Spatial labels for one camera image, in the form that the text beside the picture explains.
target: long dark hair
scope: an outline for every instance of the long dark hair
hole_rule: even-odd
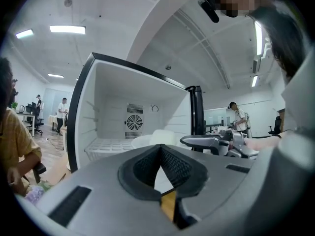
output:
[[[0,123],[10,99],[12,77],[10,62],[7,58],[0,58]]]
[[[305,58],[303,37],[295,21],[275,8],[267,7],[258,8],[250,16],[267,31],[275,60],[288,78],[292,78]]]

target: refrigerator door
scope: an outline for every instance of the refrigerator door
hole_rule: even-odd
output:
[[[205,134],[205,121],[203,116],[203,101],[202,90],[200,86],[192,86],[186,88],[190,92],[191,105],[191,134],[203,135]],[[192,150],[203,152],[203,149],[193,148]]]

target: black slot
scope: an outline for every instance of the black slot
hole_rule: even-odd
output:
[[[244,167],[244,166],[239,166],[235,164],[229,164],[226,166],[227,169],[233,170],[233,171],[238,171],[238,172],[243,172],[243,173],[248,173],[250,172],[250,168]]]
[[[49,217],[58,224],[66,227],[84,200],[88,197],[91,189],[77,186],[70,194],[49,214]]]

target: man in white shirt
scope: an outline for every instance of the man in white shirt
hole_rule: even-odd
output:
[[[240,109],[233,101],[230,103],[230,108],[235,111],[236,130],[238,132],[247,134],[245,112],[243,111],[243,109]]]
[[[64,110],[64,105],[67,103],[67,98],[63,98],[63,102],[59,103],[58,111],[57,111],[57,133],[62,136],[60,133],[60,128],[63,126],[63,114],[66,114],[66,111]]]

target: ceiling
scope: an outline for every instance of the ceiling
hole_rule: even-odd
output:
[[[208,92],[251,86],[256,36],[248,16],[219,15],[215,24],[198,0],[72,0],[69,7],[64,1],[28,0],[8,32],[5,47],[46,83],[74,85],[87,57],[96,52]],[[52,33],[51,25],[85,26],[86,34]],[[34,35],[16,38],[28,29]],[[275,63],[268,51],[258,85],[270,81]]]

